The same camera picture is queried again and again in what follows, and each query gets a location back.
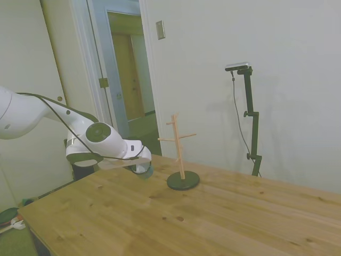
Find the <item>power cord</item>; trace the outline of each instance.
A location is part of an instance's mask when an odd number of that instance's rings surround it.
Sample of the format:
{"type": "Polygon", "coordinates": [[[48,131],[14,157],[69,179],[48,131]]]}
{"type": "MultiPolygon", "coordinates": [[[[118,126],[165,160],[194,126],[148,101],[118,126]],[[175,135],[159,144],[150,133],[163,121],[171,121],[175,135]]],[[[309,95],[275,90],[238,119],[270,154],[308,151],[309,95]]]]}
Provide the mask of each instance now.
{"type": "Polygon", "coordinates": [[[108,158],[108,159],[116,159],[116,160],[136,160],[138,159],[138,155],[143,151],[144,146],[142,147],[142,149],[140,150],[140,152],[133,156],[133,157],[129,157],[129,158],[119,158],[119,157],[111,157],[111,156],[102,156],[98,153],[95,153],[94,151],[92,151],[87,144],[85,144],[85,142],[83,140],[80,139],[80,137],[68,126],[68,124],[63,120],[63,118],[61,118],[61,116],[51,107],[50,104],[48,104],[45,99],[43,99],[42,97],[40,97],[39,95],[33,94],[33,93],[18,93],[18,94],[22,94],[22,95],[29,95],[29,96],[34,96],[36,98],[38,98],[39,100],[41,100],[43,103],[45,103],[49,109],[58,117],[58,119],[64,124],[64,126],[80,141],[80,143],[82,143],[84,145],[84,147],[86,147],[87,150],[90,151],[91,154],[97,156],[97,157],[103,157],[103,158],[108,158]]]}
{"type": "Polygon", "coordinates": [[[246,141],[245,141],[245,138],[244,138],[244,134],[243,134],[243,132],[242,132],[242,130],[241,130],[240,118],[239,118],[239,113],[238,113],[238,108],[237,108],[237,103],[236,103],[235,84],[234,84],[234,81],[235,81],[236,79],[235,79],[235,77],[234,77],[234,75],[233,75],[233,71],[231,71],[231,75],[232,75],[232,82],[233,82],[233,101],[234,101],[234,106],[235,106],[236,112],[237,112],[239,131],[240,131],[241,137],[242,137],[242,139],[243,139],[243,141],[244,141],[244,144],[245,144],[245,146],[246,146],[246,148],[247,148],[247,151],[248,151],[249,155],[251,155],[249,146],[247,145],[247,143],[246,143],[246,141]]]}

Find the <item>floor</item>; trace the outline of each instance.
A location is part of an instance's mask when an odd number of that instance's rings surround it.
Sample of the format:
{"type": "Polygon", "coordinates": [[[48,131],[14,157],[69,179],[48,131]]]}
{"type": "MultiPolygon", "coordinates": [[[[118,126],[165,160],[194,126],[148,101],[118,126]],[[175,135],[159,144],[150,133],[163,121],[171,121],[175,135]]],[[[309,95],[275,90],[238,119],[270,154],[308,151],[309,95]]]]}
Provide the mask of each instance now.
{"type": "Polygon", "coordinates": [[[1,256],[38,256],[27,228],[1,234],[0,252],[1,256]]]}
{"type": "Polygon", "coordinates": [[[129,139],[141,140],[152,154],[161,156],[161,146],[158,141],[159,132],[156,115],[151,114],[129,121],[131,136],[129,139]]]}

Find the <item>switch plate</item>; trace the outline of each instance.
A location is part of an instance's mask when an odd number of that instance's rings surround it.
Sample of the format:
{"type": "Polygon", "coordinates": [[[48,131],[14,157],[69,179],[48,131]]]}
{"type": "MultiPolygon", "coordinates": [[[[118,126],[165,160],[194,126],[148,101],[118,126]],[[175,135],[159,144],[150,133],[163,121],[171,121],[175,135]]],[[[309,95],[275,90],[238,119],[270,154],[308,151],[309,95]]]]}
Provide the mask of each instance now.
{"type": "Polygon", "coordinates": [[[165,27],[164,27],[164,21],[160,20],[158,22],[156,22],[156,31],[158,33],[158,39],[164,39],[166,38],[165,36],[165,27]]]}

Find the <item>door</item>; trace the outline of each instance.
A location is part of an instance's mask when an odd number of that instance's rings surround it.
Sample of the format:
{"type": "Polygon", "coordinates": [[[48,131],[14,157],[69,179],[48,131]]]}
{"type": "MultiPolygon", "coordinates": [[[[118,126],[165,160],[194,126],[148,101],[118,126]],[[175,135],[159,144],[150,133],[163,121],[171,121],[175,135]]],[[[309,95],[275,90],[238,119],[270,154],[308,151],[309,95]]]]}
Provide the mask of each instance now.
{"type": "Polygon", "coordinates": [[[112,102],[115,111],[116,127],[123,138],[129,137],[129,124],[126,107],[122,97],[119,72],[111,36],[108,12],[140,15],[138,1],[127,0],[87,0],[94,28],[95,41],[101,63],[101,73],[108,78],[110,93],[109,102],[112,102]]]}
{"type": "MultiPolygon", "coordinates": [[[[0,1],[0,31],[0,84],[65,103],[39,0],[0,1]]],[[[62,123],[45,118],[20,138],[0,140],[0,209],[72,181],[66,136],[62,123]]]]}
{"type": "Polygon", "coordinates": [[[128,120],[144,116],[141,88],[130,35],[113,34],[116,63],[128,120]]]}

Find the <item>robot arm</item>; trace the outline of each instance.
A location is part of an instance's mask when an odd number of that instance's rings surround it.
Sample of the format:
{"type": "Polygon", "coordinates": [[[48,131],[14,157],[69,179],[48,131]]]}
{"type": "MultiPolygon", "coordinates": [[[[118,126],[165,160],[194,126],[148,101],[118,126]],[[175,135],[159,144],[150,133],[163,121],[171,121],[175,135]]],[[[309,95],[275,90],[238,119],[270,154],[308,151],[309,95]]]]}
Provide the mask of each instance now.
{"type": "Polygon", "coordinates": [[[43,118],[63,122],[69,129],[66,158],[71,164],[101,169],[136,165],[135,173],[150,168],[151,153],[138,140],[123,140],[108,124],[35,94],[16,94],[0,86],[0,139],[15,139],[43,118]]]}

